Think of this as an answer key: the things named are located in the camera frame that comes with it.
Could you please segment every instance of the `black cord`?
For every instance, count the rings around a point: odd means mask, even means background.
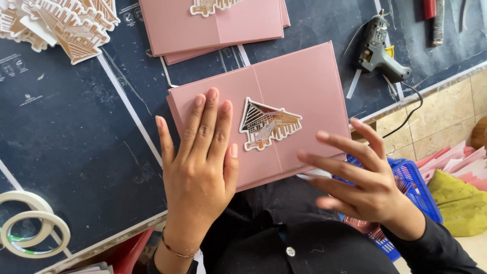
[[[406,120],[404,121],[404,123],[402,123],[402,125],[400,125],[400,126],[399,126],[398,128],[396,128],[396,129],[394,129],[393,131],[391,131],[391,132],[387,133],[387,134],[386,134],[384,137],[382,137],[382,138],[385,138],[385,137],[387,137],[387,136],[389,136],[389,135],[393,134],[394,132],[396,132],[396,131],[400,130],[400,129],[401,129],[401,128],[402,128],[402,127],[403,127],[403,126],[404,126],[404,125],[405,125],[405,124],[406,124],[406,123],[409,121],[409,118],[411,118],[411,115],[412,115],[412,114],[413,114],[413,113],[414,113],[416,110],[418,110],[418,109],[419,109],[421,106],[423,106],[423,97],[421,96],[421,94],[419,94],[419,91],[417,91],[415,88],[413,88],[413,87],[409,86],[408,84],[405,84],[404,82],[401,82],[401,84],[403,84],[403,85],[407,86],[408,88],[410,88],[410,89],[412,89],[414,92],[416,92],[416,94],[418,94],[419,101],[420,101],[421,103],[419,104],[419,107],[417,107],[417,108],[413,109],[413,110],[412,110],[412,111],[409,113],[409,115],[406,117]]]

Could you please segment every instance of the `masking tape roll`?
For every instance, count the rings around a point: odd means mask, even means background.
[[[51,214],[53,213],[53,209],[43,198],[31,192],[9,191],[0,194],[0,204],[6,201],[24,202],[28,204],[32,210],[45,211]],[[9,237],[13,241],[17,242],[16,244],[19,247],[24,248],[24,247],[35,246],[41,243],[43,240],[45,240],[51,234],[51,231],[53,230],[54,227],[53,224],[47,220],[41,220],[41,225],[42,226],[40,228],[39,233],[33,237],[23,238],[23,237],[16,237],[12,235],[9,235]]]
[[[55,224],[61,230],[62,234],[62,242],[59,244],[59,246],[49,251],[34,252],[30,250],[25,250],[24,248],[20,247],[16,242],[14,242],[12,238],[8,236],[10,234],[12,226],[16,222],[27,218],[39,218]],[[69,240],[71,239],[71,232],[69,231],[66,222],[64,222],[63,219],[59,218],[58,216],[45,211],[26,211],[19,213],[8,219],[4,223],[3,230],[6,233],[0,233],[0,239],[4,243],[3,245],[5,246],[5,248],[15,255],[31,259],[47,258],[58,254],[68,246]]]

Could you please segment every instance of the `black shirt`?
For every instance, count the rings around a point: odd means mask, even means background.
[[[336,213],[319,209],[323,193],[296,176],[238,193],[201,245],[208,274],[398,273],[385,253]],[[417,273],[485,274],[440,224],[426,218],[416,241],[384,234]],[[188,274],[196,274],[193,261]],[[154,260],[148,274],[159,274]]]

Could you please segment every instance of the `person's right hand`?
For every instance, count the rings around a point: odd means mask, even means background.
[[[355,156],[364,168],[306,151],[298,152],[298,159],[302,162],[354,183],[352,186],[335,179],[312,179],[312,185],[331,195],[319,197],[316,204],[359,220],[381,223],[403,239],[420,238],[425,229],[425,218],[396,187],[387,162],[384,140],[358,119],[352,119],[350,123],[363,134],[370,146],[327,132],[318,132],[316,139]]]
[[[218,99],[216,88],[207,96],[196,96],[177,155],[166,121],[156,117],[168,201],[164,237],[182,255],[199,249],[211,224],[235,194],[238,148],[236,144],[228,147],[233,108],[225,101],[218,114]]]

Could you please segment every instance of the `finger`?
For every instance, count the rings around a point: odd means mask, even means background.
[[[377,184],[378,176],[376,174],[345,161],[320,157],[302,150],[298,151],[298,159],[359,186],[373,187]]]
[[[359,204],[365,194],[362,190],[335,179],[314,178],[309,182],[325,193],[353,205]]]
[[[360,217],[360,214],[357,212],[355,206],[348,204],[344,201],[341,201],[340,199],[337,199],[335,197],[329,197],[329,196],[318,197],[318,199],[316,199],[316,205],[322,209],[331,209],[334,211],[338,211],[349,217],[353,217],[357,219],[359,219]]]
[[[225,181],[225,189],[228,195],[235,194],[237,187],[237,179],[239,176],[239,160],[237,158],[238,146],[232,144],[225,154],[225,167],[223,169],[223,180]]]
[[[387,160],[384,139],[371,126],[363,123],[357,118],[352,118],[350,123],[357,132],[361,133],[364,138],[369,141],[370,148],[375,151],[379,158]]]
[[[381,159],[375,151],[366,144],[353,141],[340,135],[328,134],[324,131],[320,131],[316,134],[316,140],[355,156],[357,160],[370,171],[378,172],[382,168]]]
[[[232,103],[230,101],[223,102],[207,159],[208,161],[214,161],[220,166],[223,164],[225,152],[228,148],[228,139],[230,138],[230,128],[232,126],[232,114]]]
[[[211,141],[215,133],[215,123],[218,112],[218,90],[210,88],[208,96],[206,97],[205,111],[201,118],[200,127],[194,140],[193,151],[198,157],[205,157],[208,155]]]
[[[189,156],[194,144],[196,132],[201,123],[201,116],[205,107],[206,97],[203,94],[198,94],[194,100],[193,112],[189,116],[187,127],[181,137],[181,144],[179,146],[178,155],[181,161],[185,161]]]
[[[160,116],[155,117],[157,130],[159,132],[159,139],[161,141],[161,157],[162,165],[169,166],[174,162],[174,144],[172,143],[171,135],[169,134],[168,124],[166,120]]]

